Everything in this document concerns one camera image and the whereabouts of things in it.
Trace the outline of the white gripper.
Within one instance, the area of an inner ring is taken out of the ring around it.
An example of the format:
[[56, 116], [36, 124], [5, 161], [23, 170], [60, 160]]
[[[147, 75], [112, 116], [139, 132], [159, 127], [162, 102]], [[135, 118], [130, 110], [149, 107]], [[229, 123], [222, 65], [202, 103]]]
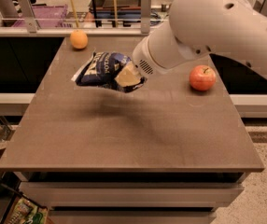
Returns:
[[121, 87], [137, 85], [141, 81], [142, 76], [154, 77], [167, 73], [167, 70], [159, 66], [152, 58], [148, 41], [149, 38], [144, 37], [137, 44], [133, 50], [133, 63], [128, 62], [115, 77], [115, 80]]

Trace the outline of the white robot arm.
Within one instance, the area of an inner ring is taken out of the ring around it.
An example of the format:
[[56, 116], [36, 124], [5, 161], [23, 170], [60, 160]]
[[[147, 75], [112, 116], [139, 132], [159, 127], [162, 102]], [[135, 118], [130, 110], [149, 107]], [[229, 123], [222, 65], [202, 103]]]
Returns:
[[136, 46], [115, 80], [137, 85], [209, 53], [267, 79], [267, 17], [243, 0], [174, 0], [168, 20]]

